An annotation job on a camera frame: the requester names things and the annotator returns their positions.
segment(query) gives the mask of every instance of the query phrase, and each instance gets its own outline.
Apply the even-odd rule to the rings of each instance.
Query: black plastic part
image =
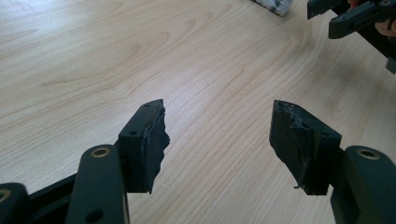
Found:
[[[359,216],[359,208],[355,201],[350,201],[341,196],[336,190],[332,192],[330,199],[335,223],[352,224],[356,223]]]
[[[33,217],[30,223],[64,223],[76,175],[58,181],[30,195]]]
[[[350,8],[350,4],[347,1],[343,1],[338,7],[332,10],[337,14],[341,15],[345,13]],[[381,52],[386,58],[396,59],[396,44],[388,41],[388,37],[381,35],[373,25],[362,28],[358,33],[367,40],[373,47],[375,47],[379,52]]]
[[[19,224],[30,219],[32,210],[24,185],[0,185],[0,215],[0,224]]]
[[[119,150],[88,149],[81,157],[67,212],[68,224],[129,223]]]
[[[154,179],[161,170],[163,151],[169,145],[164,116],[163,100],[146,103],[120,132],[116,146],[125,159],[124,181],[128,192],[152,192]]]
[[[297,187],[308,195],[326,195],[330,178],[328,159],[339,149],[341,135],[292,103],[274,101],[270,144],[287,165]]]
[[[343,168],[359,207],[357,223],[396,222],[396,166],[384,153],[349,147]]]
[[[328,10],[337,7],[342,0],[308,0],[307,17],[311,19],[319,14],[323,14]]]
[[[338,39],[350,35],[364,27],[374,25],[381,13],[373,2],[366,2],[355,7],[329,22],[329,38]]]

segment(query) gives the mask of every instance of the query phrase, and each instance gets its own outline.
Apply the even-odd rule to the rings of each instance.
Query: wood grain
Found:
[[[396,77],[360,36],[327,38],[328,12],[285,18],[249,0],[0,2],[0,183],[29,192],[114,143],[164,99],[171,145],[132,223],[334,223],[268,143],[275,99],[301,105],[396,161]]]

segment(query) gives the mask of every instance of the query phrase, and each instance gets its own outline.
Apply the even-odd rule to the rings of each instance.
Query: light wood surface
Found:
[[[73,174],[162,98],[171,145],[153,194],[129,196],[132,223],[334,223],[268,142],[279,99],[396,161],[396,76],[359,35],[329,40],[332,17],[308,21],[306,1],[285,18],[250,0],[1,1],[0,183]]]

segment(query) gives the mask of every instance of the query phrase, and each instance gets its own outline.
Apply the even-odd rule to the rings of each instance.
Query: black mechanical part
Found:
[[[341,135],[298,105],[274,101],[270,144],[308,195],[326,195],[330,184],[327,158]]]
[[[79,162],[66,224],[129,223],[119,150],[93,147]]]
[[[329,38],[338,39],[361,30],[375,22],[384,22],[396,13],[396,0],[383,0],[378,5],[374,2],[365,2],[358,7],[333,18],[329,22]]]
[[[31,205],[26,188],[18,183],[0,185],[0,223],[25,223],[31,218]]]
[[[100,199],[104,202],[115,202],[112,197],[115,197],[115,195],[125,195],[127,191],[126,188],[128,186],[130,189],[139,189],[137,191],[130,190],[130,192],[151,192],[153,181],[160,171],[161,161],[163,160],[163,151],[169,145],[169,136],[165,132],[164,115],[165,109],[163,107],[163,100],[152,101],[140,106],[133,118],[122,130],[122,132],[125,133],[133,133],[131,134],[134,136],[132,139],[139,139],[137,141],[139,144],[120,144],[125,141],[125,139],[119,139],[114,146],[99,146],[88,150],[92,152],[98,148],[107,148],[111,149],[112,151],[116,150],[111,155],[117,153],[119,154],[118,159],[114,158],[114,156],[106,157],[106,162],[105,164],[102,164],[103,167],[101,168],[93,168],[95,164],[93,164],[91,167],[91,161],[87,162],[85,160],[87,153],[89,154],[87,151],[81,158],[81,175],[79,172],[75,175],[70,175],[69,177],[60,180],[46,188],[43,188],[31,195],[27,195],[26,188],[22,184],[1,184],[0,224],[65,223],[66,215],[69,210],[70,214],[74,214],[69,215],[70,217],[79,216],[82,218],[85,216],[85,221],[100,220],[100,223],[116,223],[115,220],[119,220],[119,218],[110,215],[110,213],[107,212],[107,208],[106,211],[104,207],[87,211],[86,209],[88,208],[88,205],[84,205],[85,207],[82,206],[82,203],[73,203],[73,205],[71,205],[70,201],[72,194],[76,194],[74,192],[75,190],[79,193],[79,195],[83,195],[84,197],[88,197],[88,195],[93,195],[96,193],[97,199]],[[134,162],[143,164],[143,166],[138,166],[140,167],[139,169],[132,170],[131,167],[134,167]],[[124,189],[120,189],[120,184],[114,186],[114,181],[109,181],[109,174],[106,174],[107,177],[104,176],[104,173],[102,173],[103,171],[110,172],[110,170],[107,170],[107,166],[112,167],[111,169],[113,170],[117,170],[115,167],[119,166],[120,171],[115,171],[116,173],[112,174],[116,176],[122,176],[121,182],[123,182],[122,187]],[[86,179],[85,177],[79,177],[78,179],[80,180],[76,183],[77,175],[89,176],[89,179]],[[86,188],[88,185],[93,183],[91,182],[93,176],[96,176],[96,185]],[[98,179],[105,177],[106,179],[102,180],[104,181],[103,183]],[[90,183],[84,183],[84,181],[87,180],[90,180]],[[105,189],[106,194],[99,194],[99,190],[103,192]],[[80,215],[76,215],[77,211],[75,211],[75,207],[80,209]],[[127,207],[126,209],[123,209],[123,214],[120,217],[122,218],[122,221],[126,221],[125,223],[129,221]],[[77,222],[75,222],[74,219],[70,219],[69,223]]]
[[[324,136],[330,136],[325,139],[330,144],[321,143]],[[354,146],[344,151],[340,140],[339,133],[303,108],[274,102],[271,146],[306,194],[324,193],[325,184],[331,184],[338,224],[396,223],[396,166],[372,148]],[[315,173],[318,179],[306,177],[312,169],[321,171]]]
[[[128,192],[152,192],[155,176],[161,170],[163,150],[169,145],[164,116],[163,100],[149,102],[140,106],[120,132],[116,146],[126,160]]]
[[[338,0],[309,0],[307,5],[308,19],[332,9],[338,17],[332,19],[329,23],[329,38],[341,38],[357,31],[388,59],[387,68],[392,74],[395,74],[396,44],[392,39],[389,40],[387,36],[381,35],[375,29],[374,22],[389,19],[389,24],[391,24],[395,19],[396,8],[394,4],[396,1],[373,0],[369,2],[362,0],[362,5],[350,11],[348,11],[350,4],[347,0],[342,0],[335,7],[335,3],[339,2]],[[372,4],[369,6],[365,3],[374,3],[375,11],[373,11]]]
[[[337,7],[342,0],[308,0],[307,16],[308,19],[321,15],[328,10]]]
[[[393,162],[384,153],[369,147],[348,147],[345,154],[342,166],[358,205],[357,223],[395,223],[396,167]]]

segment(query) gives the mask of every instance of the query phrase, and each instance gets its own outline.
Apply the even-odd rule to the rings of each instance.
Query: gray cloth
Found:
[[[283,17],[289,10],[292,0],[256,0],[256,2]]]

